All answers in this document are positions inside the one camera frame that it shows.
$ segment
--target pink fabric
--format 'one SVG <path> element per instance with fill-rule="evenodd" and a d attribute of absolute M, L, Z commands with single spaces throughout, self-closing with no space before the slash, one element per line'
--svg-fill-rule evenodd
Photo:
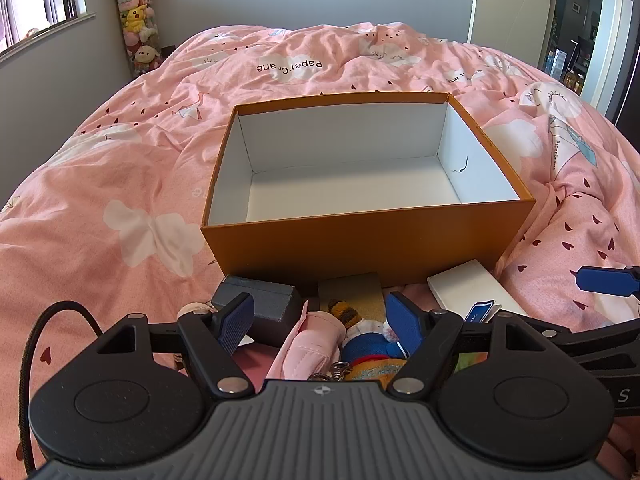
<path fill-rule="evenodd" d="M 529 315 L 572 330 L 638 316 L 635 300 L 582 292 L 571 273 L 640 262 L 640 156 L 571 91 L 495 50 L 399 23 L 208 30 L 96 110 L 0 213 L 4 480 L 24 477 L 18 369 L 44 308 L 76 300 L 107 327 L 135 311 L 169 322 L 210 299 L 222 274 L 199 224 L 233 105 L 375 90 L 452 92 L 520 173 L 538 202 L 495 275 Z M 561 136 L 569 126 L 582 136 L 596 166 L 577 153 L 552 171 L 551 119 Z M 57 316 L 32 390 L 91 340 L 79 316 Z"/>
<path fill-rule="evenodd" d="M 256 392 L 262 389 L 262 383 L 273 364 L 278 349 L 273 346 L 252 343 L 238 348 L 232 355 L 236 364 L 251 380 Z"/>
<path fill-rule="evenodd" d="M 307 312 L 293 327 L 274 360 L 267 379 L 306 381 L 340 359 L 344 325 L 328 312 Z"/>

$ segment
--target white door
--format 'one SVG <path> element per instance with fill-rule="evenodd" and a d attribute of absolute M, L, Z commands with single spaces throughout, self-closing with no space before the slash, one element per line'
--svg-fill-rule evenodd
<path fill-rule="evenodd" d="M 551 0 L 474 0 L 468 41 L 537 66 L 550 6 Z"/>

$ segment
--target white box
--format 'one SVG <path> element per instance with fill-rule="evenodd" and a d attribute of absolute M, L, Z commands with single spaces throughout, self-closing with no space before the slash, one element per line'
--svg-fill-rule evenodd
<path fill-rule="evenodd" d="M 495 305 L 500 305 L 500 308 L 492 311 L 486 318 L 487 321 L 497 310 L 527 315 L 516 300 L 477 260 L 430 276 L 427 278 L 427 283 L 440 307 L 455 312 L 462 319 L 466 319 L 476 303 L 491 300 L 495 301 Z"/>

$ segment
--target box rim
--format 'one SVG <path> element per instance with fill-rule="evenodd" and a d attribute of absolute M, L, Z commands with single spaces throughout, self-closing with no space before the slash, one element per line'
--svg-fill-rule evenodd
<path fill-rule="evenodd" d="M 375 209 L 374 211 L 355 211 L 351 213 L 335 213 L 331 215 L 313 215 L 313 216 L 296 216 L 294 218 L 274 218 L 273 220 L 256 220 L 254 222 L 240 222 L 236 224 L 216 224 L 216 225 L 203 225 L 203 229 L 217 229 L 223 227 L 236 227 L 236 226 L 249 226 L 249 225 L 260 225 L 260 224 L 272 224 L 274 222 L 295 222 L 306 219 L 320 219 L 320 218 L 337 218 L 337 217 L 346 217 L 346 216 L 359 216 L 359 215 L 371 215 L 378 213 L 392 213 L 396 211 L 422 211 L 425 209 L 443 209 L 443 208 L 453 208 L 453 207 L 463 207 L 463 206 L 473 206 L 478 204 L 521 204 L 521 203 L 535 203 L 536 199 L 526 198 L 526 199 L 518 199 L 518 200 L 493 200 L 491 202 L 471 202 L 467 204 L 439 204 L 439 205 L 425 205 L 425 206 L 416 206 L 416 207 L 403 207 L 403 208 L 394 208 L 394 209 Z"/>
<path fill-rule="evenodd" d="M 213 192 L 220 173 L 220 167 L 222 165 L 222 159 L 225 155 L 226 144 L 231 132 L 231 127 L 236 120 L 236 116 L 248 116 L 257 115 L 270 112 L 279 112 L 284 110 L 295 110 L 297 108 L 313 108 L 319 106 L 334 106 L 334 105 L 357 105 L 357 104 L 450 104 L 456 113 L 462 118 L 465 124 L 469 127 L 474 134 L 482 148 L 489 154 L 494 163 L 498 166 L 502 174 L 506 177 L 508 183 L 513 187 L 513 190 L 518 195 L 517 200 L 498 200 L 492 202 L 477 202 L 483 204 L 491 203 L 508 203 L 508 202 L 535 202 L 535 198 L 530 193 L 529 189 L 525 186 L 524 182 L 518 175 L 518 173 L 511 167 L 504 155 L 496 148 L 495 144 L 487 136 L 482 128 L 476 123 L 471 114 L 463 107 L 462 104 L 455 98 L 450 92 L 397 92 L 397 91 L 369 91 L 369 92 L 349 92 L 349 93 L 335 93 L 335 94 L 320 94 L 312 96 L 300 96 L 300 97 L 288 97 L 284 99 L 274 99 L 268 101 L 258 101 L 253 103 L 238 104 L 231 110 L 231 115 L 226 125 L 225 133 L 220 142 L 220 150 L 216 158 L 216 163 L 213 168 L 213 174 L 209 182 L 209 190 L 207 192 L 207 202 L 205 204 L 204 213 L 202 215 L 201 229 L 205 228 L 220 228 L 228 226 L 239 225 L 253 225 L 262 224 L 267 222 L 286 222 L 302 220 L 305 218 L 327 218 L 334 216 L 348 216 L 348 215 L 362 215 L 389 211 L 398 211 L 398 208 L 393 209 L 377 209 L 375 211 L 357 211 L 350 213 L 338 213 L 331 215 L 315 215 L 304 216 L 295 218 L 278 218 L 273 220 L 258 220 L 254 222 L 236 222 L 233 224 L 217 224 L 208 225 L 209 216 L 211 211 L 211 203 L 213 199 Z M 470 204 L 442 204 L 442 205 L 430 205 L 430 206 L 416 206 L 416 207 L 403 207 L 402 210 L 423 210 L 429 208 L 439 207 L 454 207 L 464 206 Z"/>

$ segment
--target blue card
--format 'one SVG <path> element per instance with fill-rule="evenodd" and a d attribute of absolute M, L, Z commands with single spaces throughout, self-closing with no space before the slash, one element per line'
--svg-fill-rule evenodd
<path fill-rule="evenodd" d="M 491 311 L 494 303 L 495 300 L 479 301 L 473 307 L 471 307 L 471 311 L 469 311 L 469 314 L 466 316 L 465 321 L 469 323 L 482 323 Z"/>

